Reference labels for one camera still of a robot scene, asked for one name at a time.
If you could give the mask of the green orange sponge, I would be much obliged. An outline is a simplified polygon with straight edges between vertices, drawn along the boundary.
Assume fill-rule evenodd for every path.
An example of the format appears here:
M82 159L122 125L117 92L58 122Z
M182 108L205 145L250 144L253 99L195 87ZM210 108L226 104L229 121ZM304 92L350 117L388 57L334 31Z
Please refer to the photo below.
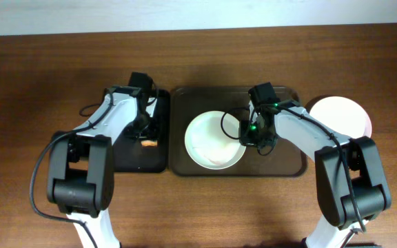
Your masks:
M141 141L141 145L143 147L157 147L158 146L158 141L144 140L144 141Z

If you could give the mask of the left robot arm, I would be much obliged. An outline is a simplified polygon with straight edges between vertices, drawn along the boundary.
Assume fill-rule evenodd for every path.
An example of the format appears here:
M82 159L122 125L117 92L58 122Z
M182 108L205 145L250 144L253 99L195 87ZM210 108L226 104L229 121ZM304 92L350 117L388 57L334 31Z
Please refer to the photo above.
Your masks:
M156 143L159 91L147 74L105 89L88 120L52 140L47 197L74 223L84 247L120 247L108 206L114 191L114 144L119 138Z

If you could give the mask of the pink plate with red smear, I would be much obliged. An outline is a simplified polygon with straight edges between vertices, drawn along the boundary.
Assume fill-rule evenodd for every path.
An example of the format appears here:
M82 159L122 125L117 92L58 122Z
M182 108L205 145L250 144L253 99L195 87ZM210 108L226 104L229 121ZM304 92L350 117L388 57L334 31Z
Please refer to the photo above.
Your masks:
M310 107L309 114L338 133L352 138L371 137L372 124L368 113L351 99L324 97Z

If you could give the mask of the cream plate with red smear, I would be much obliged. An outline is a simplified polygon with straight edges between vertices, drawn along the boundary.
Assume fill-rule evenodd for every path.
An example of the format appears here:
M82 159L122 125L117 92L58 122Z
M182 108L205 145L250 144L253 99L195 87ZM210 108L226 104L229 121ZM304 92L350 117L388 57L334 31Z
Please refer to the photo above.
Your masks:
M188 125L184 143L190 158L206 169L220 170L235 165L246 147L233 137L238 135L239 120L222 111L199 114Z

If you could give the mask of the black plastic tray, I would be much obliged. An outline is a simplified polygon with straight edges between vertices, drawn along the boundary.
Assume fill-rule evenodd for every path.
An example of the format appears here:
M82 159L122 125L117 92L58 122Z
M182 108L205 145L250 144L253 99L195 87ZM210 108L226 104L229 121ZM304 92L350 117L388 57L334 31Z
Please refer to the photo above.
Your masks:
M159 173L167 167L170 130L170 93L160 90L153 118L158 124L157 147L143 147L141 141L120 136L113 144L115 172Z

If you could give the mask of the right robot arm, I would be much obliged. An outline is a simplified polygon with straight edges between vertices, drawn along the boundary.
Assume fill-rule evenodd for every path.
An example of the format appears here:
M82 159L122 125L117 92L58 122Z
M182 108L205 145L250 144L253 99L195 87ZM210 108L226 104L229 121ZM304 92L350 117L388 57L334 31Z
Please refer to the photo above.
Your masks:
M271 83L249 89L250 117L240 122L241 145L274 147L279 138L315 163L322 216L303 247L345 247L392 203L380 154L368 136L340 134L312 117L295 100L281 101Z

